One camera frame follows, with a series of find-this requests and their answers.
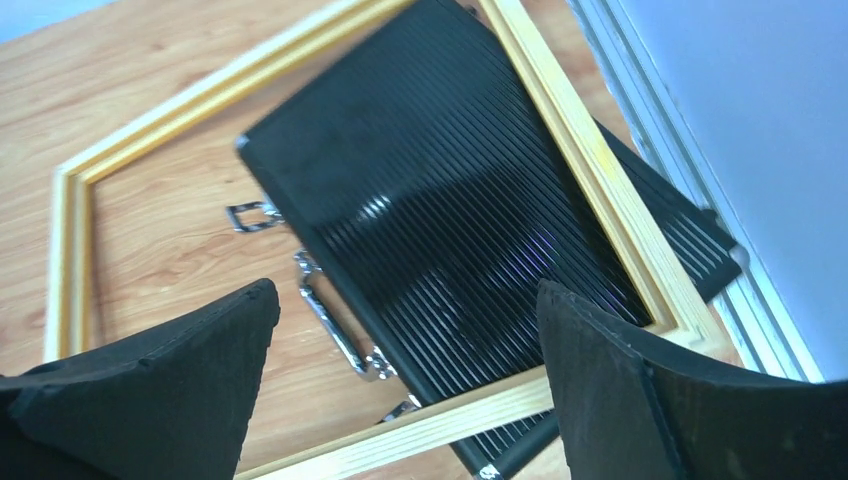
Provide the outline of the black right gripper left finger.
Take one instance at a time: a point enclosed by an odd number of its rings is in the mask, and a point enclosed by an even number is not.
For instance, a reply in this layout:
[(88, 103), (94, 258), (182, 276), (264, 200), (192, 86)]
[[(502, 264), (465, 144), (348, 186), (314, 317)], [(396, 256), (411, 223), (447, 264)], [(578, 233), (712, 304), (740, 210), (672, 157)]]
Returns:
[(1, 380), (5, 479), (230, 479), (280, 315), (259, 279)]

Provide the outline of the light wooden picture frame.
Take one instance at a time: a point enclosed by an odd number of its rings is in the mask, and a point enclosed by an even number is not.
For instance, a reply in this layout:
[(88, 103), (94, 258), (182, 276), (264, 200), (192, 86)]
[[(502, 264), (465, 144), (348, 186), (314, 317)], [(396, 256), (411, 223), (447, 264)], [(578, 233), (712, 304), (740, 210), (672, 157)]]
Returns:
[[(45, 360), (88, 349), (90, 189), (96, 182), (401, 8), (399, 1), (331, 3), (60, 164), (53, 177)], [(720, 323), (522, 4), (485, 1), (482, 9), (648, 308), (651, 332), (704, 355), (726, 350), (729, 340)], [(552, 405), (547, 372), (537, 367), (254, 468), (247, 477), (294, 479), (315, 473), (343, 479)]]

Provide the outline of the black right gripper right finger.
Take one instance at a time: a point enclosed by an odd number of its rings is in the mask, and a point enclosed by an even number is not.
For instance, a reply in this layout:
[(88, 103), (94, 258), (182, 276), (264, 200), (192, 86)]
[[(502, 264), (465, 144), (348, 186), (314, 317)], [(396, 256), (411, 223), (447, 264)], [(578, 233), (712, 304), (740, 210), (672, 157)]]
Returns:
[(544, 280), (537, 323), (575, 479), (843, 479), (847, 384), (680, 347)]

